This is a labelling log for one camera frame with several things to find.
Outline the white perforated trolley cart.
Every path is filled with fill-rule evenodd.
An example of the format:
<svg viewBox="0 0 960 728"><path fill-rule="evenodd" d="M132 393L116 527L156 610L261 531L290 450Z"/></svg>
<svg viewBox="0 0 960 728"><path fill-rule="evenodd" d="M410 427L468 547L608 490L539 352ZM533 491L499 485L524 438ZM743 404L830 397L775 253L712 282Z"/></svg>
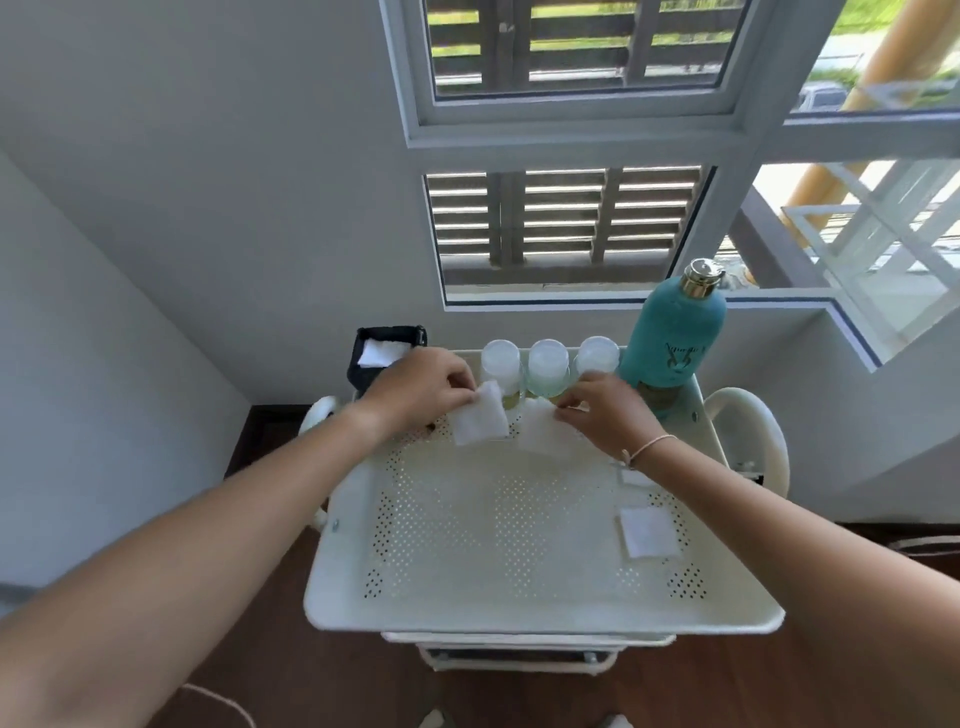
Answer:
<svg viewBox="0 0 960 728"><path fill-rule="evenodd" d="M583 441L567 459L510 436L458 446L442 419L381 445L318 514L307 621L414 646L434 671L602 674L678 636L763 635L785 610L661 487L619 482ZM627 556L618 511L668 509L681 554Z"/></svg>

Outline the black hanging bin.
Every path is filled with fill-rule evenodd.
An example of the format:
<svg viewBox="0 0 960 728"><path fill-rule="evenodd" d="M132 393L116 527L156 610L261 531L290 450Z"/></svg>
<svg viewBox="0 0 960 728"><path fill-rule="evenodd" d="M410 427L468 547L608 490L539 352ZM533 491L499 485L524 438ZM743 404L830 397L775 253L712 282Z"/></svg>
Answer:
<svg viewBox="0 0 960 728"><path fill-rule="evenodd" d="M383 370L404 358L412 349L428 343L422 325L386 325L356 330L346 379L360 399Z"/></svg>

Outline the person's right hand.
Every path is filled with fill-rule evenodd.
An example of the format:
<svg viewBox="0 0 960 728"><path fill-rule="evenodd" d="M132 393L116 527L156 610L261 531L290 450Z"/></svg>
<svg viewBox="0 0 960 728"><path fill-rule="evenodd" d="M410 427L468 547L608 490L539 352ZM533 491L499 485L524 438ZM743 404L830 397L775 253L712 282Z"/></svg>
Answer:
<svg viewBox="0 0 960 728"><path fill-rule="evenodd" d="M576 429L602 453L628 468L654 445L673 438L639 392L616 373L601 375L601 415L591 429Z"/></svg>

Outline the teal bottle with gold cap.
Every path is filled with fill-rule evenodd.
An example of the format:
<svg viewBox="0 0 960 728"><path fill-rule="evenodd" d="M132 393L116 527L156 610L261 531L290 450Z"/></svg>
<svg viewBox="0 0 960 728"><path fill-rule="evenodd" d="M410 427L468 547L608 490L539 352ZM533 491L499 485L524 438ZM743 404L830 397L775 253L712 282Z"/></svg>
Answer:
<svg viewBox="0 0 960 728"><path fill-rule="evenodd" d="M719 291L724 268L693 259L646 298L617 373L660 420L678 401L721 333L727 303Z"/></svg>

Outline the small clear bottle white cap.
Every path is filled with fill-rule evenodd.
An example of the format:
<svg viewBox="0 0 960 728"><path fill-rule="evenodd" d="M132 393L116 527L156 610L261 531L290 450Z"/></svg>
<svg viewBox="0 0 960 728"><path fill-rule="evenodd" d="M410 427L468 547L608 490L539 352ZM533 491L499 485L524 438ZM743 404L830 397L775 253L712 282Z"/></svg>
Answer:
<svg viewBox="0 0 960 728"><path fill-rule="evenodd" d="M555 339L541 339L529 349L526 390L529 397L556 400L570 380L570 353Z"/></svg>
<svg viewBox="0 0 960 728"><path fill-rule="evenodd" d="M505 410L515 409L523 393L522 353L506 339L495 339L481 351L482 383L497 383Z"/></svg>
<svg viewBox="0 0 960 728"><path fill-rule="evenodd" d="M612 339L605 336L586 338L577 351L574 360L577 379L588 373L615 374L620 364L621 349Z"/></svg>

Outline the person's left forearm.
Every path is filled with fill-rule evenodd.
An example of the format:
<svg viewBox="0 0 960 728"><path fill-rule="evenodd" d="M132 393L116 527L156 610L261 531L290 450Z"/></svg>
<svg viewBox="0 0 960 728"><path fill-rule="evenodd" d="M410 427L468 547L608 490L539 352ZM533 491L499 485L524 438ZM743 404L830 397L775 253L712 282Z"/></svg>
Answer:
<svg viewBox="0 0 960 728"><path fill-rule="evenodd" d="M350 405L0 620L0 728L147 725L397 426L371 401Z"/></svg>

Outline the white framed window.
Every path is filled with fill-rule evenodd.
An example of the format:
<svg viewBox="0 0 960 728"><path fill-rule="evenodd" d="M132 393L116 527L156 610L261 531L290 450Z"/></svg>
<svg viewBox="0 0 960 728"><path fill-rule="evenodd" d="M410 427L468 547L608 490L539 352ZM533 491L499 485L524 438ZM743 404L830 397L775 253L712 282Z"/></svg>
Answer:
<svg viewBox="0 0 960 728"><path fill-rule="evenodd" d="M960 0L377 0L444 313L695 259L866 365L960 322Z"/></svg>

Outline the person's right forearm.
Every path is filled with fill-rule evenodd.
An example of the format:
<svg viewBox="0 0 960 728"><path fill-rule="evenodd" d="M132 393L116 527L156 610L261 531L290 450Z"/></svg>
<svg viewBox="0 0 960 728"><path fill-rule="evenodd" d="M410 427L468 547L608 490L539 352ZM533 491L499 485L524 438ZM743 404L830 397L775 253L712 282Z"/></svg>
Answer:
<svg viewBox="0 0 960 728"><path fill-rule="evenodd" d="M960 728L960 581L818 516L675 437L632 469L682 502L799 626L917 728Z"/></svg>

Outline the person's left hand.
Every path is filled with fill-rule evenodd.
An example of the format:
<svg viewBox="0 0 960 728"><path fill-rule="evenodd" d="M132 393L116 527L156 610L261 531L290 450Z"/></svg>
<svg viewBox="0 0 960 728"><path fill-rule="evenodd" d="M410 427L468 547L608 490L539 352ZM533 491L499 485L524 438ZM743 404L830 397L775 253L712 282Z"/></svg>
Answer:
<svg viewBox="0 0 960 728"><path fill-rule="evenodd" d="M355 403L383 439L424 428L471 401L441 401L440 355L454 352L435 346L412 348L382 370Z"/></svg>

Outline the white tissue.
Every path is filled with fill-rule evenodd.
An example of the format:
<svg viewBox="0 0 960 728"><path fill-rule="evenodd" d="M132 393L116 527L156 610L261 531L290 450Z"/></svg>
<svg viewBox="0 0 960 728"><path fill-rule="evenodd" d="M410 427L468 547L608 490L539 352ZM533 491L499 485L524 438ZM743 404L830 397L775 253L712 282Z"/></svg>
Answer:
<svg viewBox="0 0 960 728"><path fill-rule="evenodd" d="M364 340L356 365L361 369L385 369L404 358L413 348L409 342Z"/></svg>

